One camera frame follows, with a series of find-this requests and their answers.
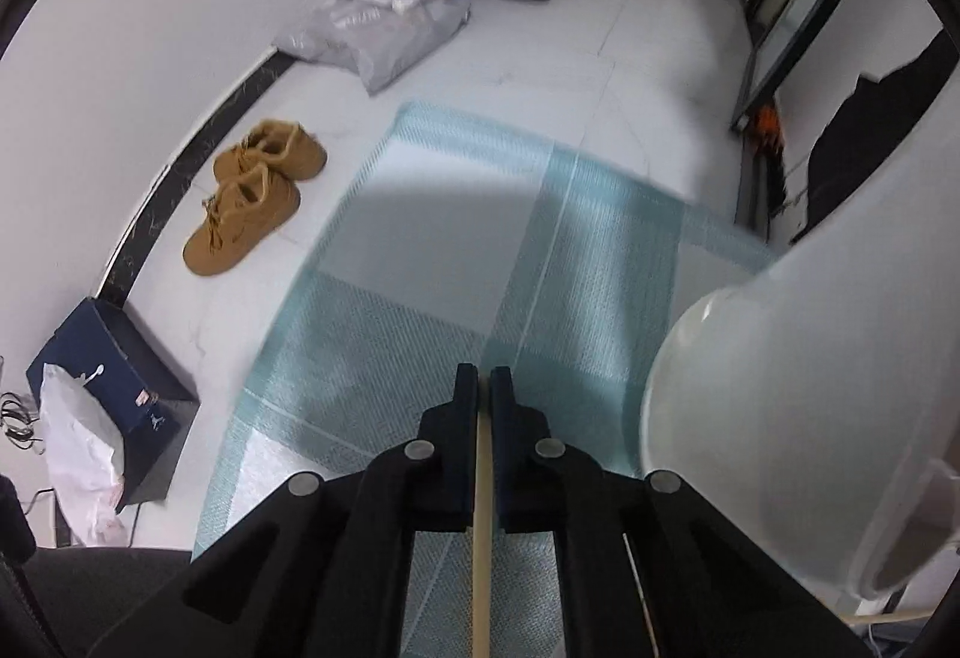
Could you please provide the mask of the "wooden chopstick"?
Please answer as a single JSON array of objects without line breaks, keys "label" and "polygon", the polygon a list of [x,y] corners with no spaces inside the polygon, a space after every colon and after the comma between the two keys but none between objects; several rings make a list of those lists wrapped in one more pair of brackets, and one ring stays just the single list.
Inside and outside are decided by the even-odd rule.
[{"label": "wooden chopstick", "polygon": [[493,567],[494,474],[488,378],[478,383],[475,437],[475,494],[472,527],[472,645],[473,658],[491,656],[491,567]]}]

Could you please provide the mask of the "teal plaid placemat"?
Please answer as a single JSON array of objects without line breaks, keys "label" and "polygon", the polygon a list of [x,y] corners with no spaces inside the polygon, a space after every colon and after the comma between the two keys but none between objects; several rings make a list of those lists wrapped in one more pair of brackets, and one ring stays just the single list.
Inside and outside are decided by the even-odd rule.
[{"label": "teal plaid placemat", "polygon": [[412,438],[464,362],[508,367],[558,437],[633,476],[670,326],[772,261],[742,229],[573,149],[407,104],[278,310],[195,544],[290,474],[356,473]]}]

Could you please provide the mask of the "white utensil holder cup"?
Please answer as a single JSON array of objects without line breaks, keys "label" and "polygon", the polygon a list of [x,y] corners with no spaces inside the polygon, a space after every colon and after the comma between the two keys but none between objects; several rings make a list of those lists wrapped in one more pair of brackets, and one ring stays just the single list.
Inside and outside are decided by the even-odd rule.
[{"label": "white utensil holder cup", "polygon": [[958,64],[846,202],[677,320],[640,452],[791,572],[859,598],[957,533]]}]

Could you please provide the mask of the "dark blue shoe box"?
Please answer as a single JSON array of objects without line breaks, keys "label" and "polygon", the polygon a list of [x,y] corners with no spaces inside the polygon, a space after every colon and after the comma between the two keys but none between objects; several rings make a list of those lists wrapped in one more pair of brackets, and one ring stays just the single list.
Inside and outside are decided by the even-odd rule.
[{"label": "dark blue shoe box", "polygon": [[86,390],[119,429],[125,463],[121,504],[163,500],[199,400],[167,369],[124,310],[103,299],[83,299],[29,364],[32,393],[41,392],[46,364],[86,377]]}]

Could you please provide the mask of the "tan shoe near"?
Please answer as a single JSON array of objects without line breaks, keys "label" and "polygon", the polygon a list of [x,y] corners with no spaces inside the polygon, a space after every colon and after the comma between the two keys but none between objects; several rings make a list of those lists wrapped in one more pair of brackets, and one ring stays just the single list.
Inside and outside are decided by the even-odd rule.
[{"label": "tan shoe near", "polygon": [[298,187],[263,163],[221,182],[203,202],[205,220],[184,245],[185,266],[197,277],[233,270],[291,220],[300,203]]}]

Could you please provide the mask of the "tan shoe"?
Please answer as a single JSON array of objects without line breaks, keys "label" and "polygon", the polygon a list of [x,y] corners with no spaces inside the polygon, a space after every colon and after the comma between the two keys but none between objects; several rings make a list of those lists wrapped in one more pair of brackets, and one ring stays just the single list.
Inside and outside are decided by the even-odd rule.
[{"label": "tan shoe", "polygon": [[263,163],[221,182],[203,202],[205,220],[184,245],[185,266],[197,277],[233,270],[291,220],[300,203],[298,187]]},{"label": "tan shoe", "polygon": [[224,182],[265,164],[288,181],[302,182],[319,176],[327,153],[299,122],[265,119],[235,146],[213,161],[215,181]]}]

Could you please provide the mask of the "tan shoe far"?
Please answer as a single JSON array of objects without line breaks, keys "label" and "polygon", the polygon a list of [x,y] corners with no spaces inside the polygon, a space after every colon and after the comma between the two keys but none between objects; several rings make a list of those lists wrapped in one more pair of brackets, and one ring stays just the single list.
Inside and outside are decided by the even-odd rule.
[{"label": "tan shoe far", "polygon": [[265,164],[288,181],[302,182],[319,176],[327,153],[299,122],[265,119],[235,146],[213,161],[215,181],[224,182]]}]

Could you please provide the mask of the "white plastic bag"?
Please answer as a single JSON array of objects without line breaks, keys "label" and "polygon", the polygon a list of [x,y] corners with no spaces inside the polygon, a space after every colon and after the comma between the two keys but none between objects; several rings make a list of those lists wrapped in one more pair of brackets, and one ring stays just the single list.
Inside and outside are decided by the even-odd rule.
[{"label": "white plastic bag", "polygon": [[39,427],[50,486],[70,531],[88,548],[119,548],[127,530],[117,515],[124,495],[124,438],[86,383],[43,365]]}]

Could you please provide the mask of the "grey parcel bag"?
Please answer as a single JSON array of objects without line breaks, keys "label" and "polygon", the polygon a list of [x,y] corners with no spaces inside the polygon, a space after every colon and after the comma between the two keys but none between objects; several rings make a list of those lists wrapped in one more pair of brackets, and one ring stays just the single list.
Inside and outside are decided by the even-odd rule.
[{"label": "grey parcel bag", "polygon": [[448,43],[469,18],[469,0],[430,0],[405,13],[325,0],[280,29],[274,48],[300,62],[351,71],[376,94]]}]

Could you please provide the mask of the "black hanging jacket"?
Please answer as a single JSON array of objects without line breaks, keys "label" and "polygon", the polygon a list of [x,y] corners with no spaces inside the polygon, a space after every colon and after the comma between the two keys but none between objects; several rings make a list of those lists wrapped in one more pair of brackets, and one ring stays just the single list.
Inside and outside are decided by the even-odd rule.
[{"label": "black hanging jacket", "polygon": [[809,154],[805,226],[791,244],[802,241],[887,161],[934,104],[957,64],[957,47],[941,29],[903,67],[880,80],[857,78]]}]

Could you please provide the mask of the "black stand frame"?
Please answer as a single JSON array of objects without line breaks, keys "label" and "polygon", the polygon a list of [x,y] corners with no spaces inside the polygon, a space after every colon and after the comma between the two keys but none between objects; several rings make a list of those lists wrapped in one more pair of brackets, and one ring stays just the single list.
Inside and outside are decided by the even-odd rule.
[{"label": "black stand frame", "polygon": [[742,143],[736,223],[765,238],[786,202],[786,138],[776,93],[843,0],[747,0],[752,52],[732,112],[731,130]]}]

